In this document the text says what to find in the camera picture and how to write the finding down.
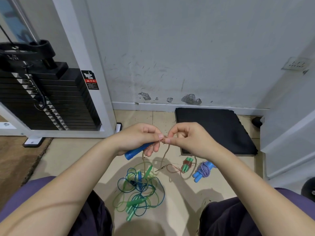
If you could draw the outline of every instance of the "person's left hand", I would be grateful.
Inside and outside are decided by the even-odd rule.
[[[137,123],[112,135],[110,138],[117,146],[117,155],[123,155],[129,150],[136,149],[145,143],[155,142],[144,150],[146,156],[151,156],[153,151],[157,152],[160,141],[164,138],[161,131],[147,123]]]

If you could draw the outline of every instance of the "electrical outlet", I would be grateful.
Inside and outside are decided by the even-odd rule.
[[[289,60],[285,63],[285,65],[282,67],[282,69],[305,70],[310,65],[311,62],[312,59],[290,57]]]

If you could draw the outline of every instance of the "warning sticker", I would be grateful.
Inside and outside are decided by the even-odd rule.
[[[86,86],[90,90],[99,90],[94,73],[89,70],[81,70]]]

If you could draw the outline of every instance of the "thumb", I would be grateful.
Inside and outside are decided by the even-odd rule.
[[[165,138],[163,143],[183,147],[185,138]]]
[[[164,138],[164,135],[162,133],[144,133],[143,134],[144,143],[159,142],[163,138]]]

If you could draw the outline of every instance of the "purple clothing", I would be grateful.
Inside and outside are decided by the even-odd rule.
[[[53,178],[55,177],[40,178],[22,186],[0,212],[0,222]],[[315,220],[315,202],[287,189],[277,188],[277,190]],[[98,195],[92,191],[69,235],[112,235],[112,229],[113,223],[108,209]],[[200,217],[199,235],[259,236],[261,234],[241,201],[235,197],[220,202],[211,202],[206,206]]]

